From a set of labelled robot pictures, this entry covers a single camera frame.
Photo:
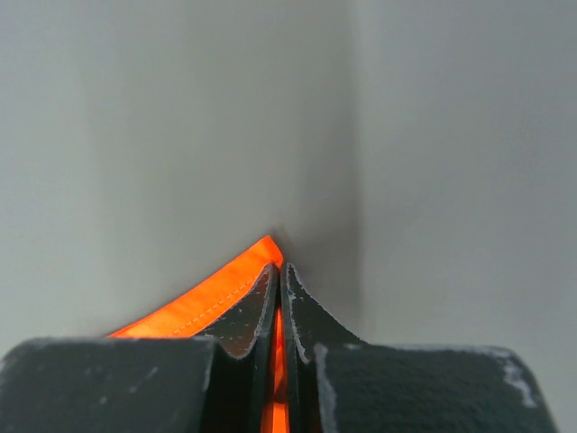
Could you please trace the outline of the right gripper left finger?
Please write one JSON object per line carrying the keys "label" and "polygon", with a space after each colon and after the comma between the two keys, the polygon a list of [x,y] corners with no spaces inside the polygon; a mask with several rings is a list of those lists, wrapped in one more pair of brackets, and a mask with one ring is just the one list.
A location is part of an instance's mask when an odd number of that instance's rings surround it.
{"label": "right gripper left finger", "polygon": [[4,432],[267,432],[277,268],[196,336],[38,338],[1,363]]}

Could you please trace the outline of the orange t shirt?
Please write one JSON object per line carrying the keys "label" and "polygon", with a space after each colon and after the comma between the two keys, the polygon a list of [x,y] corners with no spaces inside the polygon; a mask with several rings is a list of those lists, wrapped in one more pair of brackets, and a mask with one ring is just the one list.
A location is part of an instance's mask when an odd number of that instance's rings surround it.
{"label": "orange t shirt", "polygon": [[[150,315],[113,332],[111,337],[195,336],[222,318],[249,290],[267,264],[279,268],[284,262],[282,252],[269,235],[231,260],[195,288]],[[265,408],[271,411],[269,427],[262,432],[289,432],[289,404],[286,390],[286,351],[280,308],[276,308],[267,378],[272,380],[275,394],[267,398]]]}

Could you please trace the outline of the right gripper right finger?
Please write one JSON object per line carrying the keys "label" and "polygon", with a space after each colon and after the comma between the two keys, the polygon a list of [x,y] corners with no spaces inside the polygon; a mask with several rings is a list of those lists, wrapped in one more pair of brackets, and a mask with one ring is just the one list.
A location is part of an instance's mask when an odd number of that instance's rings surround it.
{"label": "right gripper right finger", "polygon": [[279,277],[293,432],[554,432],[535,376],[507,348],[372,345]]}

